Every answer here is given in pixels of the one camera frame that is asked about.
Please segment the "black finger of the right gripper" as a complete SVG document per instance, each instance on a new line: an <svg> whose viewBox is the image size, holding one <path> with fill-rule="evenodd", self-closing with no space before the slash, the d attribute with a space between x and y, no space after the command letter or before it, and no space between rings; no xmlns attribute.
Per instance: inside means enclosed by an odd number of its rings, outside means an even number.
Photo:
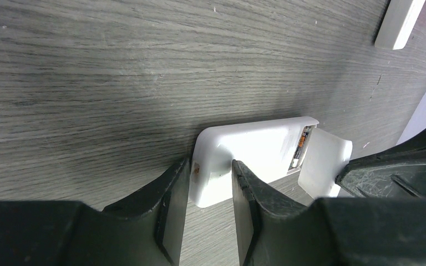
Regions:
<svg viewBox="0 0 426 266"><path fill-rule="evenodd" d="M426 197L426 129L395 147L350 160L335 182L355 197Z"/></svg>

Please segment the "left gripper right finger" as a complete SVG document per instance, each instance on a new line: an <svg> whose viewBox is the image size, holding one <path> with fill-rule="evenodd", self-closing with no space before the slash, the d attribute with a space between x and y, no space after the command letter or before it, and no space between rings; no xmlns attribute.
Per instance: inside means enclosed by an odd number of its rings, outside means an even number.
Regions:
<svg viewBox="0 0 426 266"><path fill-rule="evenodd" d="M426 198L300 204L232 162L241 265L426 265Z"/></svg>

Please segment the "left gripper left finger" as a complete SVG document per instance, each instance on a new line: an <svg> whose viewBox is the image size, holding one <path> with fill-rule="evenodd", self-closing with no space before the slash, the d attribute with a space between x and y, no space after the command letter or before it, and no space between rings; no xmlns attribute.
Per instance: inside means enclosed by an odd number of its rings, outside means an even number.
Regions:
<svg viewBox="0 0 426 266"><path fill-rule="evenodd" d="M178 265L189 176L184 158L102 211L0 201L0 265Z"/></svg>

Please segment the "small white remote control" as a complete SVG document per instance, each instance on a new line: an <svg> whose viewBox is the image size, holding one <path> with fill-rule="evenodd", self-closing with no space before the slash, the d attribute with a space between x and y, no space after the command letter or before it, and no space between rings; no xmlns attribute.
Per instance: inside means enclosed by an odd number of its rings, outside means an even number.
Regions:
<svg viewBox="0 0 426 266"><path fill-rule="evenodd" d="M231 198L233 160L266 183L298 172L304 157L298 168L289 167L300 135L305 126L314 129L318 123L301 116L204 129L192 154L189 199L206 208Z"/></svg>

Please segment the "small remote battery cover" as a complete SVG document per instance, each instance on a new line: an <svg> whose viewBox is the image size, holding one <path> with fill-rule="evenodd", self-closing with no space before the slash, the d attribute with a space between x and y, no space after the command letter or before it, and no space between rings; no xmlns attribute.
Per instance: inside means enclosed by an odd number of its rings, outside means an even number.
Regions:
<svg viewBox="0 0 426 266"><path fill-rule="evenodd" d="M302 161L298 185L313 199L337 197L341 187L336 178L349 163L352 150L352 141L319 128L313 129Z"/></svg>

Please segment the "orange battery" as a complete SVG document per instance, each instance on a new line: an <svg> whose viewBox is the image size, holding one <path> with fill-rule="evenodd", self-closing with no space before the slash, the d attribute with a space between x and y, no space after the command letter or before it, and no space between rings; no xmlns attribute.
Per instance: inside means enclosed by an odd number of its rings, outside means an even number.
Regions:
<svg viewBox="0 0 426 266"><path fill-rule="evenodd" d="M302 134L298 140L298 144L293 155L293 158L290 163L289 169L298 168L301 165L302 157L304 156L304 152L306 151L306 141L310 132L312 131L312 126L305 126L303 128Z"/></svg>

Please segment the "long white remote control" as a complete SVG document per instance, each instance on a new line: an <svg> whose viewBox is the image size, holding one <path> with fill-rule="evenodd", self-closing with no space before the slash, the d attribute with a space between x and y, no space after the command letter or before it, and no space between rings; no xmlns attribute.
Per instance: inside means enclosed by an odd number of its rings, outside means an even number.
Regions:
<svg viewBox="0 0 426 266"><path fill-rule="evenodd" d="M391 0L376 36L380 49L403 49L417 22L425 0Z"/></svg>

